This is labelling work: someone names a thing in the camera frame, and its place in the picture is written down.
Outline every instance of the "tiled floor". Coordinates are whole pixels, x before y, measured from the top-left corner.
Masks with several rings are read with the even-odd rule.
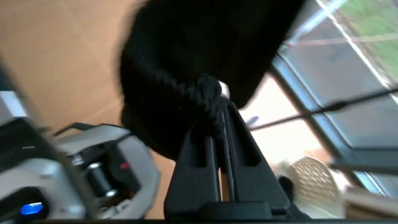
[[[116,58],[126,18],[143,0],[0,0],[0,58],[45,123],[58,129],[74,121],[119,123]],[[266,123],[297,113],[276,82],[266,78],[244,119]],[[253,132],[274,166],[286,155],[327,153],[303,121]],[[174,162],[156,153],[162,171],[149,218],[163,217]]]

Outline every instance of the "metal cylinder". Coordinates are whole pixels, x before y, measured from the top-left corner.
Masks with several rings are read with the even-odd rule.
[[[107,179],[100,162],[95,162],[88,166],[86,179],[97,197],[112,198],[118,193],[118,190]]]

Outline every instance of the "white object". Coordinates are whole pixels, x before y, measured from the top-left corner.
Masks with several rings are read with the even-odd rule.
[[[294,183],[294,204],[311,218],[344,218],[342,194],[329,168],[316,158],[305,156],[278,164],[277,176]]]

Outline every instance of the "cable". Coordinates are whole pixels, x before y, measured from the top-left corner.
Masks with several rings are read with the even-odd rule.
[[[397,93],[398,92],[398,85],[396,85],[394,88],[391,88],[389,90],[378,90],[378,91],[374,91],[373,93],[367,94],[367,95],[361,95],[361,96],[357,96],[357,97],[353,97],[351,99],[348,100],[340,100],[340,101],[336,101],[334,103],[330,103],[329,105],[326,105],[324,107],[321,107],[317,110],[313,110],[313,111],[309,111],[306,112],[304,114],[300,114],[300,115],[295,115],[295,116],[289,116],[286,118],[282,118],[280,120],[277,121],[273,121],[267,124],[263,124],[257,127],[253,127],[253,128],[249,128],[250,131],[256,131],[259,129],[263,129],[263,128],[268,128],[277,124],[282,124],[282,123],[286,123],[289,121],[293,121],[296,119],[309,119],[312,115],[315,114],[320,114],[320,113],[327,113],[327,112],[335,112],[335,111],[339,111],[342,109],[345,109],[349,106],[352,105],[356,105],[359,103],[364,103],[366,101],[370,101],[370,100],[374,100],[376,98],[380,98],[383,96],[387,96],[390,95],[392,93]]]

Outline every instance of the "window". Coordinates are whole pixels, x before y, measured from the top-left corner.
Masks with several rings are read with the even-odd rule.
[[[308,19],[301,22],[299,17],[300,24],[294,25],[287,47],[274,62],[278,79],[301,109],[314,110],[397,83],[398,1],[308,0],[306,8],[315,12],[303,12]],[[338,157],[362,164],[395,164],[396,96],[316,115],[310,122]],[[398,197],[398,177],[356,174],[373,191]]]

